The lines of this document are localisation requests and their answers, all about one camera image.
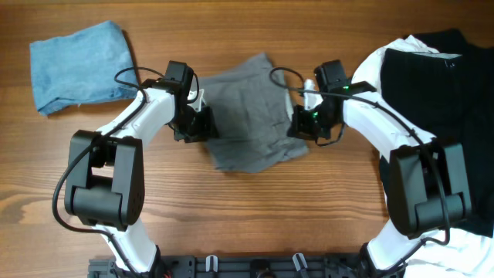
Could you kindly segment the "grey shorts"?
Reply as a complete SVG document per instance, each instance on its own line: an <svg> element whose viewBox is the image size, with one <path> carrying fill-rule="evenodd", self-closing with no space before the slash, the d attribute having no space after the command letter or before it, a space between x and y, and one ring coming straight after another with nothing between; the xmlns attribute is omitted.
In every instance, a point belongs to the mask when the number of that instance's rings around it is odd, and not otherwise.
<svg viewBox="0 0 494 278"><path fill-rule="evenodd" d="M306 142L289 137L287 90L269 79L266 53L251 57L222 74L201 78L218 137L206 141L215 168L223 172L259 173L308 153Z"/></svg>

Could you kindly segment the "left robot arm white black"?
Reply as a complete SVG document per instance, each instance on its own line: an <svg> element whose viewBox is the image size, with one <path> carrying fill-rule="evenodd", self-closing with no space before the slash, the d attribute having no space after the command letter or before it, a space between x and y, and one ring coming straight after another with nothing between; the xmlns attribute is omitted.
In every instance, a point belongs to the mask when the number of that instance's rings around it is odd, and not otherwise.
<svg viewBox="0 0 494 278"><path fill-rule="evenodd" d="M135 99L114 120L72 136L68 166L53 193L52 213L65 229L105 239L115 256L105 275L170 277L170 268L140 219L144 149L162 127L172 129L174 139L185 143L206 141L218 132L205 91L186 63L170 61L157 79L135 87Z"/></svg>

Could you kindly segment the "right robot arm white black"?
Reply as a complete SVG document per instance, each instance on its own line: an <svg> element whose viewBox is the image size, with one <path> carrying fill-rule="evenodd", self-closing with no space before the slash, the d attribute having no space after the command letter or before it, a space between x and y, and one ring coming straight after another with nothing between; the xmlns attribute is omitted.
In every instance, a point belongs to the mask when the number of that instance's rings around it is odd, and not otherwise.
<svg viewBox="0 0 494 278"><path fill-rule="evenodd" d="M407 261L431 243L447 246L452 225L472 211L462 145L437 138L399 114L366 81L351 83L340 61L321 64L313 80L295 88L303 104L290 110L290 137L335 144L334 126L362 134L388 164L389 220L365 243L359 277L401 275Z"/></svg>

